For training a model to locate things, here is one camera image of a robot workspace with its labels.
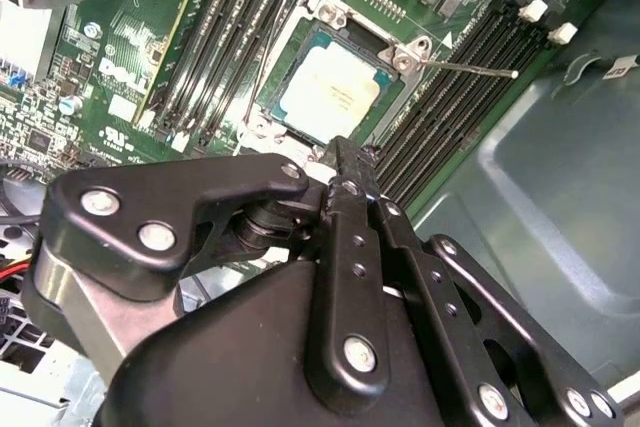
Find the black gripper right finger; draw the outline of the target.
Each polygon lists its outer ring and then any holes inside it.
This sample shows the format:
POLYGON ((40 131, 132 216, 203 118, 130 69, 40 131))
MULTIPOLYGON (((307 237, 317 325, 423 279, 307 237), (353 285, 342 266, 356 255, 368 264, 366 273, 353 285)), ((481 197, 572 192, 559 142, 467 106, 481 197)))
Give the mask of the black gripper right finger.
POLYGON ((621 426, 599 382, 451 237, 422 241, 381 195, 373 160, 350 163, 382 241, 383 277, 398 289, 447 426, 621 426))

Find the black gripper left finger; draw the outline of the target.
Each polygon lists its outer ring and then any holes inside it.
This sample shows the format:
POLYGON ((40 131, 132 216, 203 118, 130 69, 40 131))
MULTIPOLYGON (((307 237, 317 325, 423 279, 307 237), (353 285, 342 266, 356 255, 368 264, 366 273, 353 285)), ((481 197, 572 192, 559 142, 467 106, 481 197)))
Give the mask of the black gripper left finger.
POLYGON ((389 387, 380 237, 333 139, 317 164, 277 153, 67 172, 48 187, 37 291, 108 384, 185 315, 278 267, 317 265, 304 375, 319 401, 389 387))

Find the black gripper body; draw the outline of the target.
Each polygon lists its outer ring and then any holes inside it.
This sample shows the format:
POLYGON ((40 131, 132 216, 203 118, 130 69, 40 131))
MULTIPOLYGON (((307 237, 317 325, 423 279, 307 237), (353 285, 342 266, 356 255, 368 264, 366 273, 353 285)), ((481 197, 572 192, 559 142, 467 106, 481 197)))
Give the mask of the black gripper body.
POLYGON ((391 382, 354 415, 325 407, 304 375, 317 265, 278 267, 136 347, 98 412, 101 426, 467 426, 429 378, 403 302, 385 297, 391 382))

